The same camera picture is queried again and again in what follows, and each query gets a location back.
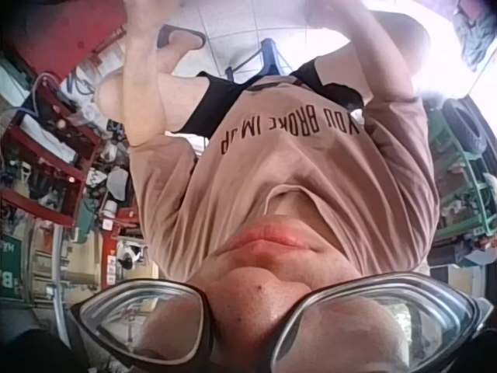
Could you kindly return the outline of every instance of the hand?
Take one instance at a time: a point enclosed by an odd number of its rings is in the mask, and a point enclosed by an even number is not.
[[[171,19],[179,0],[124,0],[128,32],[159,31]]]

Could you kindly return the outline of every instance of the neck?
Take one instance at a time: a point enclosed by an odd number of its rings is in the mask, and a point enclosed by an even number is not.
[[[285,215],[297,218],[311,227],[316,234],[343,253],[342,245],[326,221],[323,219],[314,201],[305,193],[287,192],[271,198],[267,214]]]

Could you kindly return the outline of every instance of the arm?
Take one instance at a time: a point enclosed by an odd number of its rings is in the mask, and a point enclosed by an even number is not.
[[[381,101],[403,101],[415,97],[411,75],[401,52],[373,14],[358,0],[324,0],[329,27],[352,41],[367,84]]]
[[[174,0],[165,4],[173,5]],[[164,134],[167,123],[158,87],[158,33],[171,6],[151,0],[126,0],[128,17],[123,71],[123,124],[132,146]]]

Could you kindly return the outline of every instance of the green sign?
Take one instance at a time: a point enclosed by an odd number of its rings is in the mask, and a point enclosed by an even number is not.
[[[2,237],[0,252],[0,297],[22,299],[21,284],[21,250],[22,243],[10,235]]]

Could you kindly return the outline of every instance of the tire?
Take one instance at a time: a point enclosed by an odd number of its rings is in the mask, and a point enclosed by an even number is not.
[[[463,149],[482,155],[487,149],[487,139],[478,118],[456,99],[448,99],[443,104],[442,112]]]

